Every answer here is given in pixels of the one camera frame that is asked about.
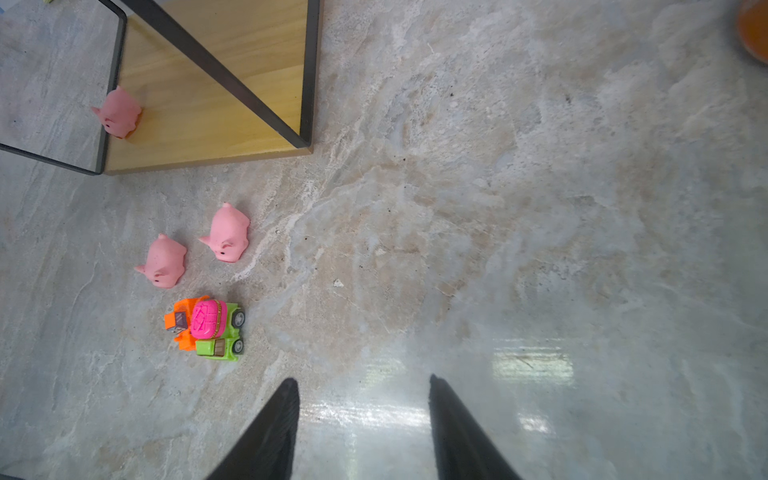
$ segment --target toy wheel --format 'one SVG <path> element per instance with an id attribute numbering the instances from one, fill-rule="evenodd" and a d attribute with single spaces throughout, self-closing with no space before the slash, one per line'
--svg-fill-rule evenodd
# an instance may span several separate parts
<path id="1" fill-rule="evenodd" d="M 244 323 L 245 312 L 241 309 L 235 310 L 235 313 L 232 315 L 232 326 L 239 329 Z"/>

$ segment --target marble floor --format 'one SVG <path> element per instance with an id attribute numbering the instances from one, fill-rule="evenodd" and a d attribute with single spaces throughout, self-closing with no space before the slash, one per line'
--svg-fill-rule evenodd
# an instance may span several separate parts
<path id="1" fill-rule="evenodd" d="M 0 473 L 204 478 L 293 376 L 294 478 L 436 478 L 435 373 L 527 480 L 768 476 L 768 68 L 735 4 L 326 0 L 309 157 L 0 154 Z M 235 264 L 196 241 L 224 201 Z M 133 270 L 159 233 L 172 290 Z M 246 308 L 238 363 L 163 330 L 202 294 Z"/>

